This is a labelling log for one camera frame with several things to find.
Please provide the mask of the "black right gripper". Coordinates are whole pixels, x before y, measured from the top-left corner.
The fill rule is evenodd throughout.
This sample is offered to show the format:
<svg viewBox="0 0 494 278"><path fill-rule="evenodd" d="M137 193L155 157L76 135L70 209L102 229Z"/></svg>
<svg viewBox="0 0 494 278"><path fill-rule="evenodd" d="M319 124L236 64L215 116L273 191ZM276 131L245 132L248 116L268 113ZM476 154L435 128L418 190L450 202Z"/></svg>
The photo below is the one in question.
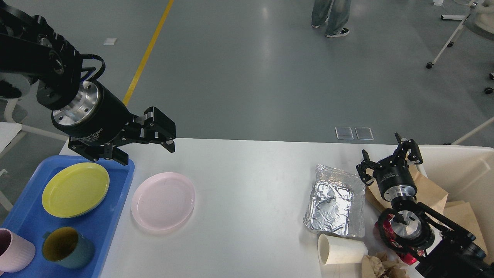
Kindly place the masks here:
<svg viewBox="0 0 494 278"><path fill-rule="evenodd" d="M386 201L416 195L418 190L408 167L423 163L420 148L415 140L401 137L397 132L394 136L398 145L390 158L392 167L381 168L381 164L372 161L364 149L362 150L363 160L356 166L357 174L366 186L377 181L381 197ZM368 174L367 169L374 170L374 176Z"/></svg>

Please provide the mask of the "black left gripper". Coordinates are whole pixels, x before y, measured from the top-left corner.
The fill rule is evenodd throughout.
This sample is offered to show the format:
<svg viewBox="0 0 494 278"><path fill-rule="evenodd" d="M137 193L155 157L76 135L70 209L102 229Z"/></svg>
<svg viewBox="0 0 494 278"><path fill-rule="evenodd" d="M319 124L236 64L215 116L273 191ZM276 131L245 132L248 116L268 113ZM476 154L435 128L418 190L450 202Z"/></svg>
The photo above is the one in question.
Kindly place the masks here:
<svg viewBox="0 0 494 278"><path fill-rule="evenodd" d="M92 162L113 160L129 164L129 155L112 141L127 123L127 138L138 144L158 144L175 152L175 122L151 106L137 116L98 81L83 81L75 98L52 111L55 128L69 135L68 148Z"/></svg>

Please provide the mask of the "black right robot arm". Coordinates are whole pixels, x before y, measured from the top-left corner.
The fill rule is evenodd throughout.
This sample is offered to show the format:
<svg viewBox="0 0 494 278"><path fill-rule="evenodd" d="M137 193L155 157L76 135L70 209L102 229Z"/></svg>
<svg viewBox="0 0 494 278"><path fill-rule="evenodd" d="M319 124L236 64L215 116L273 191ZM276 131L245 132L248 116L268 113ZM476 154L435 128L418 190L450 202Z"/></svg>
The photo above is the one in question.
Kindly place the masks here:
<svg viewBox="0 0 494 278"><path fill-rule="evenodd" d="M397 148L378 162L362 150L356 166L361 181L377 183L381 197L391 204L378 217L376 228L383 243L397 254L418 261L416 271L425 278L492 278L493 264L475 244L476 236L422 202L409 171L423 162L418 144L395 133Z"/></svg>

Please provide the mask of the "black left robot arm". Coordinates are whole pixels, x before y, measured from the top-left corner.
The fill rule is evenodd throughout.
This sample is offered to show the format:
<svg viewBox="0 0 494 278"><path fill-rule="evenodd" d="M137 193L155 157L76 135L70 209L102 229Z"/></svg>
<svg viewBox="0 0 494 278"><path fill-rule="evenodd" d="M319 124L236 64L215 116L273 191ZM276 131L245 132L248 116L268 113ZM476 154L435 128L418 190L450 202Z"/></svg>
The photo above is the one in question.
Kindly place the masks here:
<svg viewBox="0 0 494 278"><path fill-rule="evenodd" d="M175 122L157 107L143 116L129 112L98 79L104 59L82 54L40 15L30 16L1 1L1 72L39 81L37 102L49 109L54 127L69 136L68 147L90 160L127 165L120 149L158 144L174 153Z"/></svg>

